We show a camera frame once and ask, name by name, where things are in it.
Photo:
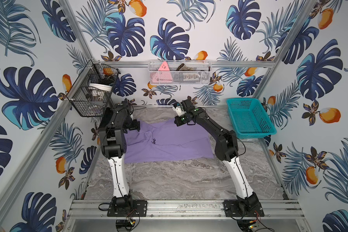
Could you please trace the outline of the purple t-shirt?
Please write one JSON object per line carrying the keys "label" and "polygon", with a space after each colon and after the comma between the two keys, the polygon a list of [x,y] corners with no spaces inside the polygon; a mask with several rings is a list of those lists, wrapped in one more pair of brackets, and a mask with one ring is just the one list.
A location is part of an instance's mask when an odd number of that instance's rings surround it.
{"label": "purple t-shirt", "polygon": [[148,124],[125,134],[125,163],[180,161],[214,157],[209,133],[200,125],[176,126],[175,120]]}

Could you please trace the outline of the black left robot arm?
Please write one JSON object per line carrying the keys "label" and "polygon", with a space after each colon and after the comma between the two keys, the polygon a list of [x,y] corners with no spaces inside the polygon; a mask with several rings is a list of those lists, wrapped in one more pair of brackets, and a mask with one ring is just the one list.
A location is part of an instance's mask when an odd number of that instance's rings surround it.
{"label": "black left robot arm", "polygon": [[106,108],[99,125],[99,137],[102,154],[107,158],[112,173],[112,206],[115,208],[132,206],[124,164],[127,152],[125,135],[133,130],[140,131],[140,122],[133,118],[133,106],[129,100]]}

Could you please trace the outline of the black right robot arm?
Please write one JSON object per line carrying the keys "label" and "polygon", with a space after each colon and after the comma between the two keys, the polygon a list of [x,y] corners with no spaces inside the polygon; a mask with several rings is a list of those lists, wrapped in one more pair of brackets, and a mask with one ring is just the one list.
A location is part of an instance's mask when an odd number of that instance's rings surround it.
{"label": "black right robot arm", "polygon": [[239,148],[236,133],[233,130],[227,130],[216,123],[202,107],[195,107],[191,100],[187,99],[181,103],[175,102],[173,110],[177,113],[175,124],[179,127],[194,125],[203,127],[215,140],[215,156],[227,167],[231,179],[234,183],[239,208],[243,213],[247,211],[254,212],[261,209],[257,194],[247,181],[243,172],[239,157]]}

